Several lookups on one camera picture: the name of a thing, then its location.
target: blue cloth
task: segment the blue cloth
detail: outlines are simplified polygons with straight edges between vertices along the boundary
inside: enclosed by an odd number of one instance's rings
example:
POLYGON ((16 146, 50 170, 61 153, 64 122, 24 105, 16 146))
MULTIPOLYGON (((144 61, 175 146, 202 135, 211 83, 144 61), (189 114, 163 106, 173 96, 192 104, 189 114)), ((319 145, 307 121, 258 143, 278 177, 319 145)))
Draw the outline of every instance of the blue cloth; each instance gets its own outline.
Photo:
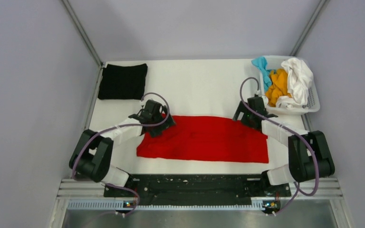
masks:
POLYGON ((269 78, 271 70, 267 70, 267 60, 264 56, 255 58, 251 63, 256 66, 262 73, 262 79, 264 80, 264 93, 268 91, 268 88, 272 85, 272 81, 269 78))

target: metal floor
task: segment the metal floor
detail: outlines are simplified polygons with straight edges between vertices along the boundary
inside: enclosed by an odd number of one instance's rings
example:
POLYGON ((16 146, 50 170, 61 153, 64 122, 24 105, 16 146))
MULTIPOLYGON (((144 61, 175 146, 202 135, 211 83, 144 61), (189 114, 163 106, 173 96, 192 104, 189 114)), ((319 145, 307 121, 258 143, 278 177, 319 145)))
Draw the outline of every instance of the metal floor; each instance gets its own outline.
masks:
POLYGON ((296 200, 276 217, 261 211, 137 211, 122 218, 99 210, 68 210, 63 228, 336 228, 329 200, 296 200))

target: black mounting plate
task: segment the black mounting plate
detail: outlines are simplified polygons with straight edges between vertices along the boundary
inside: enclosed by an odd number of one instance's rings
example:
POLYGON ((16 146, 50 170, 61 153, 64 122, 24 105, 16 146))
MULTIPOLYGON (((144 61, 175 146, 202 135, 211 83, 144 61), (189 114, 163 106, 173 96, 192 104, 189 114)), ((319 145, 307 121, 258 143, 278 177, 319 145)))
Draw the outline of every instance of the black mounting plate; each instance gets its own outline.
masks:
MULTIPOLYGON (((260 175, 174 175, 134 174, 126 187, 135 190, 140 205, 249 205, 251 197, 270 197, 273 191, 279 196, 291 196, 288 184, 276 186, 265 193, 259 181, 260 175)), ((134 197, 128 191, 106 186, 104 197, 134 197)))

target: white cloth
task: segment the white cloth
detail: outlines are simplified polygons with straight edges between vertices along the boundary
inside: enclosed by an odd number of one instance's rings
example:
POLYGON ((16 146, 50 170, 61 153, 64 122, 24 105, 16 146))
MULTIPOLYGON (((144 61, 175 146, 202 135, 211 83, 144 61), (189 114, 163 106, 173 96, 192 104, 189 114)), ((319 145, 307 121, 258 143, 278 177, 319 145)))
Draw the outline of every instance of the white cloth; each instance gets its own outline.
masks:
POLYGON ((292 95, 280 96, 276 107, 280 108, 302 108, 307 105, 308 89, 313 84, 313 72, 307 64, 298 58, 290 58, 283 61, 281 66, 288 73, 288 93, 292 95))

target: clothing pile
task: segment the clothing pile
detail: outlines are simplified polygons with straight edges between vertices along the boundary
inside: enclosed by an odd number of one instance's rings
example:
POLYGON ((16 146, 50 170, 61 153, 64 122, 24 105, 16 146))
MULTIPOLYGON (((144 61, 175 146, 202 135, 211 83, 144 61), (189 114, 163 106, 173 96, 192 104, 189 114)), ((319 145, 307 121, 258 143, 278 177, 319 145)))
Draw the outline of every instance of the clothing pile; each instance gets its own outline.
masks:
POLYGON ((304 60, 289 58, 281 63, 282 68, 267 70, 267 60, 259 57, 252 60, 262 73, 268 105, 278 108, 306 108, 308 89, 313 84, 313 72, 304 60))

